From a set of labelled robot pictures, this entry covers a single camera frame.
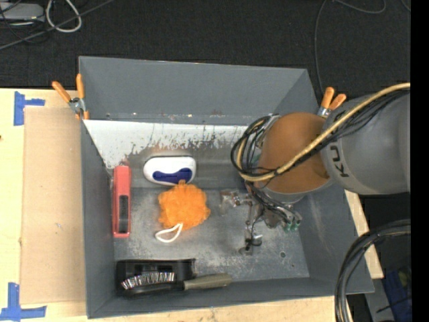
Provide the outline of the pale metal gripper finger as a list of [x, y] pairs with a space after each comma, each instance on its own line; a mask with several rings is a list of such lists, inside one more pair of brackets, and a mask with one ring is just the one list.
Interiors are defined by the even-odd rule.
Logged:
[[244, 246], [239, 248], [238, 253], [242, 256], [252, 256], [256, 249], [262, 245], [262, 235], [246, 229]]
[[220, 210], [229, 211], [230, 209], [244, 205], [249, 195], [238, 190], [223, 190], [220, 192], [220, 198]]

